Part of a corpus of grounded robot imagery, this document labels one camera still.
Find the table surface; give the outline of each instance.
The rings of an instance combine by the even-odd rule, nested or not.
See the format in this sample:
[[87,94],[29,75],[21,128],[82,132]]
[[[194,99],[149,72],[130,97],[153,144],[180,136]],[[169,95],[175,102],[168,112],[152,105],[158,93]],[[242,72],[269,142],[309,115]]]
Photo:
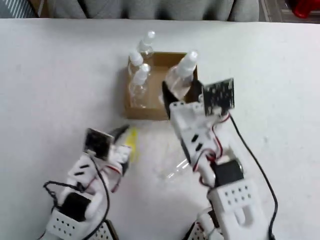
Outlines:
[[[88,127],[140,129],[139,162],[111,196],[121,240],[181,239],[208,206],[190,169],[173,182],[159,177],[165,161],[183,158],[169,123],[123,117],[128,52],[147,30],[156,51],[198,50],[204,83],[234,77],[232,114],[278,197],[277,239],[318,238],[320,25],[0,19],[0,29],[0,239],[43,232],[52,200],[42,185],[65,181]],[[270,218],[272,197],[245,154]]]

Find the clear plastic bottle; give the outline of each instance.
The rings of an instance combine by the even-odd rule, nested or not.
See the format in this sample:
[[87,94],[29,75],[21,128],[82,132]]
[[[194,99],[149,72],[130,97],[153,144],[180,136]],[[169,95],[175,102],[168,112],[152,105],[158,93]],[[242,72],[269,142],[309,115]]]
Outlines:
[[144,63],[144,59],[136,49],[133,49],[129,54],[129,60],[128,73],[130,78],[133,78],[139,67]]
[[[190,89],[191,82],[194,79],[194,70],[196,69],[198,53],[196,51],[188,52],[178,65],[170,68],[165,76],[165,82],[168,89],[179,100],[182,100]],[[162,92],[159,95],[159,101],[163,103]]]
[[154,66],[154,49],[152,44],[155,36],[156,33],[154,31],[148,31],[137,46],[137,51],[141,54],[143,62],[148,64],[151,69]]
[[142,64],[129,84],[130,104],[132,107],[146,108],[148,106],[146,92],[149,72],[150,66],[146,63]]

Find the circuit board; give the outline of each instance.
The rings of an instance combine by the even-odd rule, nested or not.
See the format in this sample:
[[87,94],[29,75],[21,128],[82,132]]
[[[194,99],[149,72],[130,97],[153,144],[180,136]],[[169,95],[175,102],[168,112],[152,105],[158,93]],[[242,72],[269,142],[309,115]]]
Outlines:
[[114,137],[101,131],[88,128],[84,142],[84,152],[91,150],[95,152],[95,157],[106,161],[108,158],[111,144],[114,142]]
[[204,112],[206,116],[214,115],[220,108],[221,115],[235,107],[234,79],[229,78],[202,87]]

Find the cardboard box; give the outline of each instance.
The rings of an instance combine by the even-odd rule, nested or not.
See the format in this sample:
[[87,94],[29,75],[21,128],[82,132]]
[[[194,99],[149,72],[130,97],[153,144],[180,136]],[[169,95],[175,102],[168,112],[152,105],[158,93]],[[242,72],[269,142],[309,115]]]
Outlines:
[[[132,107],[130,104],[129,83],[130,77],[127,75],[124,93],[124,112],[128,119],[147,119],[147,120],[167,120],[168,116],[165,107],[159,102],[159,95],[162,92],[162,82],[165,80],[168,70],[177,65],[186,53],[180,52],[155,52],[153,56],[154,67],[151,76],[147,82],[146,99],[148,100],[148,108]],[[198,82],[197,67],[193,72],[193,83],[190,91],[186,95],[186,102],[196,101],[199,94],[192,89]]]

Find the bottle cap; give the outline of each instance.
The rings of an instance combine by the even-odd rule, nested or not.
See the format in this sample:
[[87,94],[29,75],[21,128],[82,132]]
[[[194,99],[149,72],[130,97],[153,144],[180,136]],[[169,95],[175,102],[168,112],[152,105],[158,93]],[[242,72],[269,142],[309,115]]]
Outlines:
[[146,63],[142,64],[138,71],[136,71],[132,82],[136,85],[145,84],[150,72],[150,66]]
[[129,59],[130,62],[136,67],[144,63],[144,59],[136,49],[131,50],[129,54]]
[[144,36],[144,38],[139,42],[138,48],[141,51],[148,50],[151,47],[152,43],[154,42],[156,33],[154,31],[148,31],[148,33]]
[[182,78],[192,75],[196,69],[197,60],[198,53],[196,51],[189,51],[179,62],[176,68],[177,74]]

